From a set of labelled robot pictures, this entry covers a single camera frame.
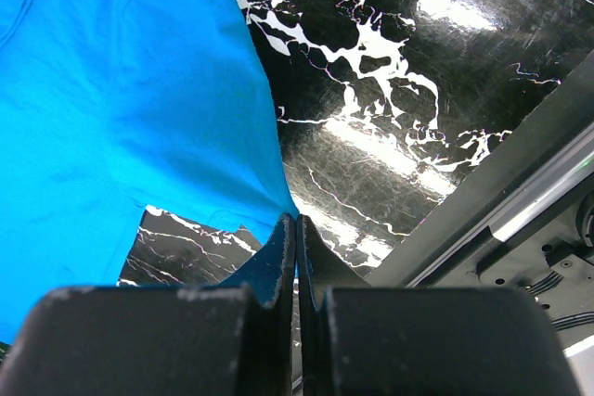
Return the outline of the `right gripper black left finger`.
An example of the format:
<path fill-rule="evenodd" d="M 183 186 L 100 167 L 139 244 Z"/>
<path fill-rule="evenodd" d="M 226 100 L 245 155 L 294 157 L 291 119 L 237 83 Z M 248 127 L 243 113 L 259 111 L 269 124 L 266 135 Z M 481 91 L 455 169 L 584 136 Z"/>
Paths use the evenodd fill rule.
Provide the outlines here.
<path fill-rule="evenodd" d="M 1 367 L 5 395 L 288 395 L 294 219 L 217 285 L 61 287 Z"/>

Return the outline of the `blue t shirt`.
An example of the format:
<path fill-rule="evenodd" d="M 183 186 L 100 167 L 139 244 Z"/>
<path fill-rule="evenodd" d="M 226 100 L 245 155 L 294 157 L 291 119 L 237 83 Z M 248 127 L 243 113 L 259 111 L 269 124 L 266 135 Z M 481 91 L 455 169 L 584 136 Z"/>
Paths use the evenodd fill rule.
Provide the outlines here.
<path fill-rule="evenodd" d="M 1 0 L 1 340 L 112 285 L 148 206 L 266 241 L 296 214 L 236 0 Z"/>

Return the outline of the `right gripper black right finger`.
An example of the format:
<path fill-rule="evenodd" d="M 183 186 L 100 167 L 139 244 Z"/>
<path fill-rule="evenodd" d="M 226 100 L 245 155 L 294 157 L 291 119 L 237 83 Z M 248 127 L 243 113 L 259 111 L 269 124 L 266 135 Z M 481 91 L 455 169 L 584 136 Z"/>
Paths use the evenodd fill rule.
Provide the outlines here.
<path fill-rule="evenodd" d="M 509 288 L 371 287 L 296 223 L 307 395 L 576 395 L 544 312 Z"/>

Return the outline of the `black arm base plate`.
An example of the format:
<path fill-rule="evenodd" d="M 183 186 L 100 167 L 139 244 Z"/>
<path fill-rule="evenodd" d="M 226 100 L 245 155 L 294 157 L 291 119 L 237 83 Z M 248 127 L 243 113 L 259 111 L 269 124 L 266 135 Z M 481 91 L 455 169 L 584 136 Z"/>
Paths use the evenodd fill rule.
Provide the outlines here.
<path fill-rule="evenodd" d="M 562 346 L 582 351 L 579 343 L 593 336 L 593 194 L 543 212 L 482 258 L 476 272 L 485 286 L 531 295 Z"/>

